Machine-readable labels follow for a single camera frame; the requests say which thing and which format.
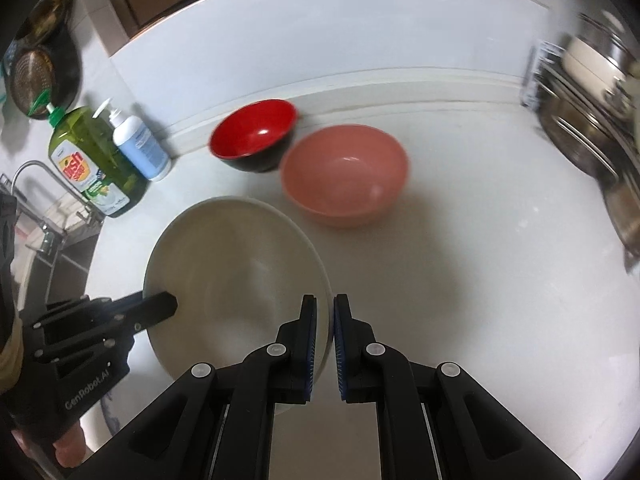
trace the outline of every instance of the black bowl exterior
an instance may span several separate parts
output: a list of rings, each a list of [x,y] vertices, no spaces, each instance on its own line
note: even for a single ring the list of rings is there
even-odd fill
[[[221,158],[222,162],[240,171],[252,173],[265,173],[276,170],[285,152],[289,149],[293,140],[294,129],[290,129],[287,135],[261,152],[253,155],[240,156],[238,158]]]

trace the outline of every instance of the sink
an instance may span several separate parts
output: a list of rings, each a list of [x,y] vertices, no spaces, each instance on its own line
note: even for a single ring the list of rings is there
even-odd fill
[[[72,229],[53,266],[36,254],[23,284],[24,300],[19,302],[18,309],[35,308],[44,312],[47,304],[82,296],[99,233],[99,226],[81,225]]]

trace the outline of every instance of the bowl rim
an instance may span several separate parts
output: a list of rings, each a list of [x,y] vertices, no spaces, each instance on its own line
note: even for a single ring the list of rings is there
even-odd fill
[[[216,152],[216,150],[214,148],[214,145],[213,145],[213,139],[214,139],[216,133],[220,131],[220,128],[224,124],[227,124],[231,120],[235,119],[235,117],[237,117],[238,114],[240,114],[242,112],[245,112],[248,108],[259,107],[261,105],[264,105],[265,103],[277,103],[279,105],[284,105],[284,108],[286,108],[290,112],[290,118],[289,118],[289,121],[287,123],[287,126],[282,131],[280,131],[280,132],[278,132],[276,134],[276,138],[273,140],[273,142],[270,142],[269,144],[267,144],[266,146],[263,146],[259,150],[248,151],[248,152],[245,152],[245,153],[241,153],[241,155],[220,155],[218,152]],[[297,110],[297,108],[291,102],[289,102],[289,101],[287,101],[285,99],[262,99],[260,101],[255,101],[253,103],[249,103],[247,105],[244,105],[244,106],[238,108],[237,110],[234,110],[233,112],[231,112],[228,116],[226,116],[224,119],[222,119],[218,123],[218,125],[213,129],[213,131],[211,132],[211,134],[209,136],[209,142],[208,142],[209,151],[211,152],[212,155],[216,156],[217,158],[219,158],[221,160],[236,160],[238,158],[245,158],[247,156],[257,155],[258,153],[261,153],[261,152],[263,152],[265,150],[268,150],[271,146],[274,146],[275,144],[280,142],[284,137],[289,135],[291,133],[292,129],[293,129],[293,126],[296,124],[297,120],[298,120],[298,110]]]
[[[328,310],[327,311],[327,315],[328,315],[327,330],[328,330],[328,332],[327,332],[327,336],[326,336],[326,342],[324,343],[324,348],[322,350],[323,353],[322,353],[320,364],[318,366],[318,372],[317,373],[314,372],[314,382],[313,382],[313,384],[316,384],[318,382],[319,378],[321,377],[322,372],[324,371],[324,368],[326,367],[326,363],[328,361],[329,354],[331,353],[331,346],[334,343],[334,295],[333,295],[332,290],[331,290],[331,283],[329,281],[329,274],[326,272],[326,267],[324,266],[324,263],[322,262],[322,258],[320,258],[320,254],[316,250],[315,246],[313,245],[313,243],[311,242],[309,237],[305,234],[305,232],[291,218],[289,218],[282,211],[280,211],[279,209],[275,208],[271,204],[267,204],[266,202],[262,202],[261,200],[258,200],[256,198],[251,198],[251,197],[248,197],[248,196],[225,195],[225,196],[214,196],[212,198],[207,198],[206,200],[201,200],[200,202],[197,202],[197,203],[189,206],[184,211],[182,211],[173,220],[171,220],[169,225],[167,225],[164,228],[164,230],[162,231],[162,234],[158,237],[158,240],[156,240],[156,243],[154,244],[154,248],[152,249],[151,254],[149,255],[148,261],[146,263],[145,277],[143,279],[143,285],[142,285],[142,295],[143,295],[143,297],[146,298],[148,296],[149,267],[150,267],[151,260],[154,257],[154,254],[157,254],[156,253],[156,249],[160,246],[160,243],[161,243],[162,239],[165,238],[165,235],[167,235],[167,233],[169,232],[169,230],[171,228],[175,228],[176,224],[178,224],[178,222],[181,221],[183,217],[185,217],[188,214],[190,214],[192,212],[192,210],[197,209],[199,207],[204,206],[205,204],[209,204],[209,203],[212,203],[212,202],[222,202],[222,203],[225,203],[225,202],[226,203],[229,203],[229,202],[232,202],[232,203],[233,202],[240,202],[240,203],[247,203],[247,204],[251,204],[253,206],[256,206],[256,207],[261,208],[261,209],[263,209],[263,210],[265,210],[265,211],[267,211],[269,213],[272,213],[272,214],[276,215],[278,218],[283,220],[287,225],[289,225],[296,232],[298,237],[303,241],[303,243],[306,245],[306,247],[308,247],[308,249],[310,251],[310,254],[313,256],[314,260],[316,261],[316,264],[318,264],[318,268],[320,270],[320,273],[322,274],[322,281],[324,282],[324,293],[325,293],[326,298],[327,298],[327,310]],[[160,358],[158,357],[158,354],[156,353],[156,349],[154,347],[154,344],[153,344],[153,341],[152,341],[152,337],[151,337],[152,332],[153,331],[148,333],[148,338],[149,338],[149,343],[151,345],[151,348],[154,351],[154,355],[156,356],[156,359],[160,363],[162,369],[169,375],[169,377],[172,377],[172,375],[166,370],[166,368],[164,368],[164,364],[160,361]],[[318,341],[316,341],[316,355],[315,355],[316,358],[318,357],[317,349],[318,349]]]
[[[287,187],[287,183],[285,181],[285,173],[286,173],[286,168],[287,168],[287,163],[289,161],[289,158],[291,156],[291,154],[293,152],[295,152],[297,150],[297,148],[299,146],[301,146],[302,144],[304,144],[305,142],[308,141],[308,139],[312,138],[313,136],[317,135],[317,134],[322,134],[324,132],[326,132],[327,130],[333,130],[334,128],[337,127],[344,127],[344,126],[358,126],[361,128],[366,128],[367,130],[374,130],[380,134],[383,134],[384,136],[388,137],[389,139],[391,139],[396,146],[399,148],[399,152],[402,153],[402,158],[404,158],[405,164],[404,164],[404,175],[402,176],[402,181],[400,183],[399,188],[402,190],[402,188],[406,185],[406,181],[409,178],[409,168],[411,165],[411,162],[409,160],[409,156],[406,152],[406,150],[404,149],[404,147],[402,146],[402,144],[400,144],[400,142],[391,134],[388,134],[387,132],[385,132],[384,130],[380,130],[379,128],[375,128],[374,126],[367,126],[366,124],[356,124],[356,123],[348,123],[348,124],[333,124],[332,126],[325,126],[323,128],[320,128],[319,130],[316,130],[310,134],[308,134],[308,136],[303,137],[302,139],[300,139],[287,153],[285,153],[284,157],[282,158],[282,161],[280,162],[280,184],[282,186],[282,190],[284,191],[285,195],[295,204],[297,205],[300,209],[307,211],[309,213],[313,213],[315,215],[318,216],[323,216],[326,218],[354,218],[357,216],[362,216],[362,215],[367,215],[370,213],[373,213],[377,210],[379,210],[379,207],[372,207],[372,206],[368,206],[365,208],[361,208],[361,209],[357,209],[354,211],[350,211],[350,212],[346,212],[346,213],[341,213],[341,214],[329,214],[326,213],[324,211],[319,211],[317,209],[313,209],[312,207],[306,206],[304,205],[302,202],[300,202],[297,198],[295,198],[293,196],[293,194],[289,191],[289,188]],[[395,202],[395,200],[398,197],[394,197],[392,200],[389,201],[389,203],[385,204],[385,206],[389,206],[390,204],[392,204],[393,202]]]

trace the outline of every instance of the faucet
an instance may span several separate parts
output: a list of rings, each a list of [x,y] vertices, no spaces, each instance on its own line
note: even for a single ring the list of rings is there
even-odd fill
[[[44,233],[44,238],[39,248],[31,247],[29,245],[27,245],[27,247],[33,251],[36,251],[38,257],[44,263],[46,263],[50,267],[53,267],[58,252],[66,241],[67,232],[64,228],[59,227],[50,219],[35,213],[33,209],[31,209],[31,207],[27,204],[24,195],[17,190],[15,184],[18,180],[18,177],[26,168],[30,166],[37,166],[39,168],[42,168],[50,177],[52,177],[57,183],[59,183],[66,192],[71,193],[76,198],[76,200],[78,200],[78,202],[84,205],[84,214],[78,211],[76,212],[76,215],[85,224],[89,226],[95,225],[96,223],[101,224],[104,220],[104,214],[93,204],[91,204],[91,202],[86,200],[77,189],[68,186],[46,164],[39,160],[28,160],[23,165],[21,165],[20,168],[18,168],[18,170],[15,172],[12,181],[10,181],[11,186],[8,186],[9,182],[0,182],[1,187],[4,187],[5,189],[9,188],[9,193],[18,199],[18,207],[20,208],[20,212],[24,213],[31,220],[33,220],[40,228],[40,230]]]

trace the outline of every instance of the red bowl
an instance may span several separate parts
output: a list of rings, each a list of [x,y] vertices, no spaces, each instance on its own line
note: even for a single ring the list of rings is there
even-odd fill
[[[272,170],[291,143],[297,118],[296,108],[287,101],[252,103],[233,112],[213,130],[209,149],[238,170]]]
[[[286,195],[334,227],[364,225],[389,211],[408,173],[400,143],[360,124],[318,130],[289,150],[280,166]]]

